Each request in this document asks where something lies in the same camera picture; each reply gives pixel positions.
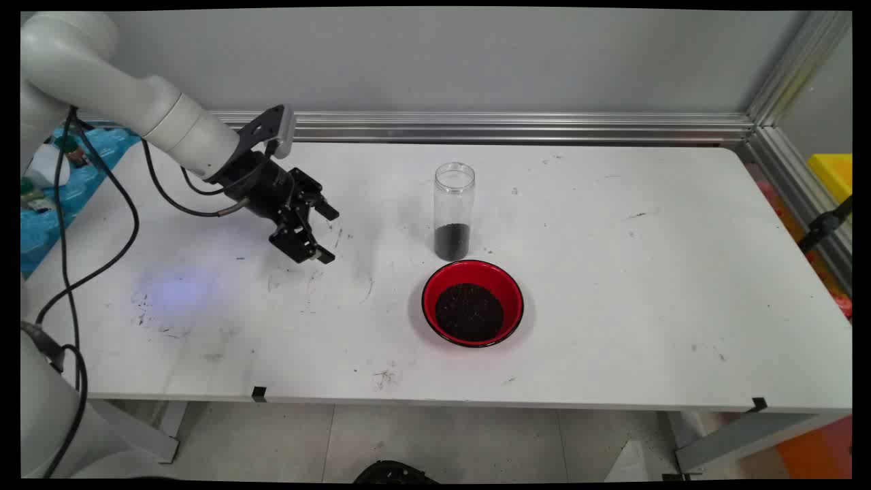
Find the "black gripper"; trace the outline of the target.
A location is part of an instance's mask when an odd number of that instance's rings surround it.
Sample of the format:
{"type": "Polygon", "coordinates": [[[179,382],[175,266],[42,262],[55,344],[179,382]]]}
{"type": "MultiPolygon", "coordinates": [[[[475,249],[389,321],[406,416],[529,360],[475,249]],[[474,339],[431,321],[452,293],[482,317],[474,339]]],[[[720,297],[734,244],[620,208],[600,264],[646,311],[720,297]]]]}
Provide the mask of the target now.
{"type": "Polygon", "coordinates": [[[314,209],[334,221],[340,213],[323,195],[323,186],[298,167],[287,171],[264,152],[246,151],[206,182],[228,187],[224,194],[236,201],[247,198],[246,208],[276,223],[269,242],[296,263],[335,261],[335,254],[314,237],[309,214],[314,209]]]}

